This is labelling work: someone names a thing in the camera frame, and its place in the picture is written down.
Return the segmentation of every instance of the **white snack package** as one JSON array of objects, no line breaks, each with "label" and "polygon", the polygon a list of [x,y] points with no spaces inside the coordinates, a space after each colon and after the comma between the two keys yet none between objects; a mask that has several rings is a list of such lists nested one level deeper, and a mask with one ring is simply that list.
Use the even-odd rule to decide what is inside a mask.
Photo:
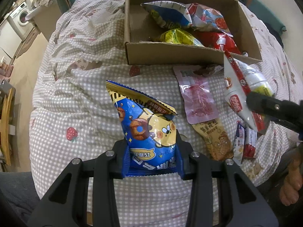
[{"label": "white snack package", "polygon": [[258,92],[272,96],[274,91],[264,76],[251,66],[233,59],[228,51],[224,56],[225,100],[230,107],[256,132],[265,128],[263,117],[248,109],[246,96]]},{"label": "white snack package", "polygon": [[237,121],[237,131],[234,138],[234,162],[238,166],[241,166],[241,162],[243,159],[243,151],[244,151],[244,140],[245,140],[245,128]]}]

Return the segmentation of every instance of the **washing machine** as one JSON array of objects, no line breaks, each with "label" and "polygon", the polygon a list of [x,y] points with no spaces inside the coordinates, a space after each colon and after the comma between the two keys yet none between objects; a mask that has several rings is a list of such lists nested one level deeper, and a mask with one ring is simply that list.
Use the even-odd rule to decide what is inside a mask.
[{"label": "washing machine", "polygon": [[26,2],[23,2],[7,18],[7,21],[22,41],[26,39],[28,34],[34,28],[33,25],[25,19],[28,13],[29,9]]}]

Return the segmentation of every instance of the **floor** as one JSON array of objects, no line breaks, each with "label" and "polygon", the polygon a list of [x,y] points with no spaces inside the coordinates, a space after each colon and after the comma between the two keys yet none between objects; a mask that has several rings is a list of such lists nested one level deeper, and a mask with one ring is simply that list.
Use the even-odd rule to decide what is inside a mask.
[{"label": "floor", "polygon": [[12,125],[16,126],[16,135],[11,137],[12,165],[6,166],[9,172],[28,172],[31,170],[28,133],[32,111],[31,100],[47,43],[43,34],[39,34],[28,51],[14,61],[15,67],[10,84],[16,88],[12,120]]}]

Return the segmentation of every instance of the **pink snack package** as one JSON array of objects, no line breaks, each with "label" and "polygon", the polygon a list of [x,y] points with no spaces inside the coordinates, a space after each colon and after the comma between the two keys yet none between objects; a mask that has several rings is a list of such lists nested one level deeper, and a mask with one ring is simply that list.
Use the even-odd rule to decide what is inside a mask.
[{"label": "pink snack package", "polygon": [[209,92],[207,78],[193,73],[200,68],[200,66],[174,66],[184,99],[187,121],[192,125],[218,117],[218,110]]}]

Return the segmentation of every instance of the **white cabinet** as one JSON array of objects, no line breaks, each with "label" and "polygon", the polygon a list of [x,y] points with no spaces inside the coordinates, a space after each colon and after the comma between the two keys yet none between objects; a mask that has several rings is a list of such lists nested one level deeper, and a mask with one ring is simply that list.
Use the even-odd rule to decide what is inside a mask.
[{"label": "white cabinet", "polygon": [[2,48],[0,48],[0,64],[6,63],[9,65],[11,58],[4,52]]},{"label": "white cabinet", "polygon": [[0,25],[0,48],[2,48],[9,57],[13,58],[20,43],[21,38],[17,35],[8,21],[4,20]]}]

